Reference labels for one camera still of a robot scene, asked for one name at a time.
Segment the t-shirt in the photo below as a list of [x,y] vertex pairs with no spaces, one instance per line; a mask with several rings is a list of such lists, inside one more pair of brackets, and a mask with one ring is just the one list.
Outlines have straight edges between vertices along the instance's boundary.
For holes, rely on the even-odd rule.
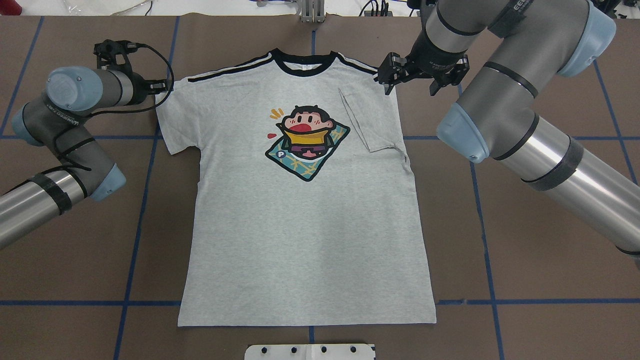
[[164,141],[201,151],[178,326],[435,322],[396,94],[375,73],[275,49],[175,83]]

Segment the black collar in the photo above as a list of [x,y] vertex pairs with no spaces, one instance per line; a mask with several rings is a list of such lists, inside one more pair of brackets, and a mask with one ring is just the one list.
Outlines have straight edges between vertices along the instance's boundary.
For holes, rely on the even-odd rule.
[[[322,71],[325,71],[326,69],[328,69],[329,66],[331,66],[331,64],[333,63],[333,61],[338,57],[338,53],[335,53],[333,51],[329,55],[310,55],[310,56],[289,55],[289,54],[283,53],[279,49],[273,49],[270,51],[270,53],[273,59],[276,61],[276,64],[278,64],[278,66],[282,69],[282,71],[294,76],[318,75]],[[288,67],[285,63],[296,63],[296,64],[302,64],[302,65],[319,64],[319,66],[310,70],[299,70],[299,69],[292,69]]]

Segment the folded sleeve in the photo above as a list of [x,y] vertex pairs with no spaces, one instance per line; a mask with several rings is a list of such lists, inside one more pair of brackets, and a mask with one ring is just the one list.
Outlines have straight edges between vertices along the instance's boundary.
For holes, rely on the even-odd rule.
[[369,152],[402,147],[396,91],[385,95],[372,79],[339,89],[351,124]]

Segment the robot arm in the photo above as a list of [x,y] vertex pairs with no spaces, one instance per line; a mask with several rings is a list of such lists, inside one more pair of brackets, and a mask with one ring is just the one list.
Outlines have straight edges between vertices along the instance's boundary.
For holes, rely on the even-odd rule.
[[[166,80],[147,81],[131,70],[127,55],[140,47],[148,46],[112,40],[96,44],[97,70],[75,66],[52,71],[46,90],[14,116],[15,133],[30,145],[47,146],[61,166],[36,174],[0,197],[0,249],[84,198],[100,201],[125,184],[116,163],[84,123],[101,113],[147,111],[162,102],[142,110],[92,113],[99,108],[140,104],[161,92],[169,95],[170,67],[169,85]],[[118,64],[119,56],[123,63]]]
[[439,139],[474,163],[498,160],[640,261],[640,188],[530,109],[555,74],[574,76],[604,51],[615,23],[586,0],[408,4],[422,10],[422,31],[406,58],[392,53],[380,66],[387,92],[416,77],[435,79],[432,95],[455,85],[481,31],[503,38],[438,126]]

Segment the white mounting plate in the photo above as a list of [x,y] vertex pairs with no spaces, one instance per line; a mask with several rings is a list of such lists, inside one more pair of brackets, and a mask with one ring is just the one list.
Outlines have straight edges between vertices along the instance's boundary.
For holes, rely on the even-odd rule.
[[375,360],[374,348],[370,344],[252,345],[244,360]]

